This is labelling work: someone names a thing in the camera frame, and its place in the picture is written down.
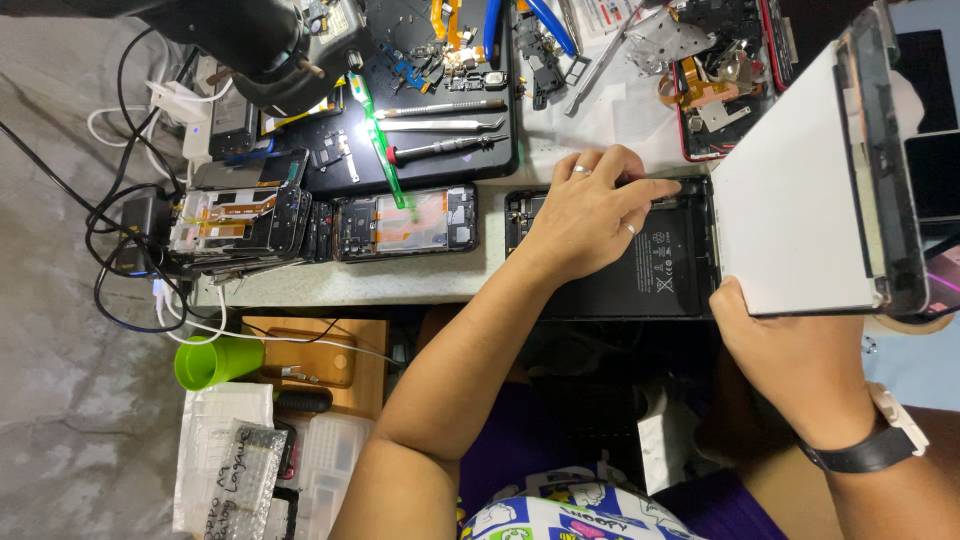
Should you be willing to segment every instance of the precision screwdriver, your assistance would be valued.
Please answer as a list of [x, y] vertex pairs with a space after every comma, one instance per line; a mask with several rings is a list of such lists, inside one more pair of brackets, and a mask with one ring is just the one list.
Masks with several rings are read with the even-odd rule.
[[478, 144], [487, 146], [505, 138], [510, 138], [510, 136], [506, 134], [494, 136], [461, 136], [457, 138], [451, 138], [449, 140], [435, 142], [430, 146], [411, 148], [410, 150], [397, 150], [395, 146], [391, 146], [387, 148], [387, 160], [393, 165], [398, 165], [402, 161], [415, 160], [416, 158], [422, 158], [423, 156], [462, 150]]
[[505, 105], [502, 99], [484, 99], [468, 101], [466, 103], [448, 103], [443, 105], [427, 105], [425, 107], [408, 107], [406, 109], [378, 110], [373, 115], [378, 120], [386, 118], [400, 118], [403, 116], [420, 116], [421, 114], [443, 114], [445, 112], [463, 112], [466, 110], [500, 109]]

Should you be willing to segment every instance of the white table surface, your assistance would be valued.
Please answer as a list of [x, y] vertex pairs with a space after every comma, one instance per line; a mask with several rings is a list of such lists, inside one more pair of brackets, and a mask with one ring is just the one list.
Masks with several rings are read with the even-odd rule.
[[[589, 35], [585, 56], [598, 58], [609, 37]], [[564, 115], [575, 88], [550, 96], [546, 110], [524, 99], [520, 114], [521, 165], [510, 177], [477, 183], [480, 247], [468, 254], [399, 258], [359, 264], [327, 262], [277, 269], [227, 283], [230, 306], [362, 306], [442, 304], [469, 300], [504, 259], [503, 201], [524, 186], [550, 183], [554, 163], [571, 152], [619, 143], [643, 158], [648, 176], [706, 172], [685, 160], [677, 114], [657, 97], [660, 77], [641, 77], [621, 45], [573, 118]], [[569, 59], [561, 59], [566, 69]], [[520, 60], [532, 87], [532, 71]], [[216, 287], [198, 287], [196, 304], [216, 306]]]

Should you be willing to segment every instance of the green plastic cup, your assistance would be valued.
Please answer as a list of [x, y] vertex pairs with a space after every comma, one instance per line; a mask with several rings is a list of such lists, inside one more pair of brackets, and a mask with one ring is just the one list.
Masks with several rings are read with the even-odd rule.
[[[205, 341], [197, 335], [187, 341]], [[174, 372], [180, 386], [194, 392], [247, 375], [263, 365], [263, 342], [241, 337], [218, 337], [204, 345], [182, 344]]]

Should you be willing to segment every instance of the pliers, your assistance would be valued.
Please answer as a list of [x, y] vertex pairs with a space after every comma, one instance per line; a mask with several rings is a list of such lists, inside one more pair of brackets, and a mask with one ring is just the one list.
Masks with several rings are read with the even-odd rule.
[[[493, 58], [493, 45], [496, 43], [496, 30], [500, 26], [500, 6], [502, 3], [502, 0], [487, 0], [487, 17], [484, 20], [483, 29], [483, 54], [487, 57], [487, 61]], [[570, 38], [570, 34], [560, 23], [560, 19], [550, 11], [546, 3], [543, 0], [527, 0], [527, 4], [530, 5], [530, 9], [534, 11], [547, 31], [553, 34], [557, 43], [560, 44], [560, 48], [569, 57], [576, 57], [577, 48], [573, 44], [573, 39]]]

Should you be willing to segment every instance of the black watch strap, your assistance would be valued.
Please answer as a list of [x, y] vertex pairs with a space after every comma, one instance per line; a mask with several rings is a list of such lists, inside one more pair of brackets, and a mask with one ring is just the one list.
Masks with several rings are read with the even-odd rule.
[[885, 421], [864, 441], [843, 450], [814, 450], [799, 441], [814, 465], [834, 473], [872, 473], [896, 465], [913, 455], [917, 447], [900, 428]]

